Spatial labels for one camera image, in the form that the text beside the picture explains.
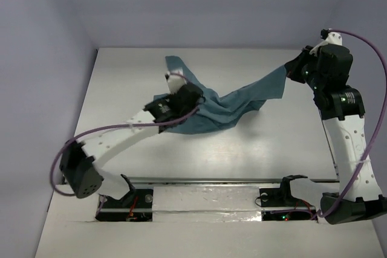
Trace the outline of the teal t shirt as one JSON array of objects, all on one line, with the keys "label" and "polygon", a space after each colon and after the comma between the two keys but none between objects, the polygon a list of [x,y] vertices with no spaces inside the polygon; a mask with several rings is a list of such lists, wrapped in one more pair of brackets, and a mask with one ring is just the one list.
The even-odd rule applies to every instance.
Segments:
[{"label": "teal t shirt", "polygon": [[203,90],[206,101],[199,111],[168,133],[194,135],[227,130],[236,126],[246,113],[258,111],[267,100],[280,99],[285,89],[285,66],[276,68],[258,81],[245,85],[224,96],[204,86],[178,56],[166,56],[169,71],[180,70],[193,84]]}]

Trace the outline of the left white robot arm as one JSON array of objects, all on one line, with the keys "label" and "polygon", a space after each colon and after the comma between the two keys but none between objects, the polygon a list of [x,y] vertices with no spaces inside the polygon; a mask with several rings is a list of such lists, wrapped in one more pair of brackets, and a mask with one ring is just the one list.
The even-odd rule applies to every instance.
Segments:
[{"label": "left white robot arm", "polygon": [[148,103],[125,124],[105,126],[69,140],[60,151],[60,171],[73,190],[73,196],[82,199],[94,193],[110,196],[122,207],[133,202],[134,186],[124,175],[115,175],[103,169],[107,162],[129,147],[184,123],[198,110],[204,98],[202,89],[188,83],[177,92]]}]

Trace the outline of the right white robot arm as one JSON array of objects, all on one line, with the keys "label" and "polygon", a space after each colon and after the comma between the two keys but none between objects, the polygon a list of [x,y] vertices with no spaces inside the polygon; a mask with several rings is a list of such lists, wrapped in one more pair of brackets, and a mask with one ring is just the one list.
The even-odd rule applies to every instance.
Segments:
[{"label": "right white robot arm", "polygon": [[337,44],[306,46],[285,64],[288,78],[313,91],[327,141],[337,166],[340,188],[331,192],[304,175],[283,178],[279,200],[286,205],[298,199],[315,207],[315,219],[328,224],[364,221],[386,214],[386,197],[380,189],[369,158],[365,108],[360,92],[347,85],[353,56]]}]

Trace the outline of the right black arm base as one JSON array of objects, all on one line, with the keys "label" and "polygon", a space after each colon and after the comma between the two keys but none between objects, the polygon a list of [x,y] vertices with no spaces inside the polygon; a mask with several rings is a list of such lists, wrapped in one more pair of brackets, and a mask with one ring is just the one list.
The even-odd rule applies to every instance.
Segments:
[{"label": "right black arm base", "polygon": [[262,208],[263,221],[317,221],[315,208],[303,199],[294,198],[290,192],[290,182],[307,178],[304,175],[290,175],[282,179],[279,187],[259,190],[254,203]]}]

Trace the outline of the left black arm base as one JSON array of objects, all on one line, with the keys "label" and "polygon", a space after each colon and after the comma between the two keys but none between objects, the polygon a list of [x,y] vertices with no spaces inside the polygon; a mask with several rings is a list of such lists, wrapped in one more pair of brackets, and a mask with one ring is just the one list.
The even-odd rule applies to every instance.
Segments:
[{"label": "left black arm base", "polygon": [[95,219],[99,222],[152,222],[154,189],[136,188],[130,179],[121,174],[128,192],[120,199],[101,196]]}]

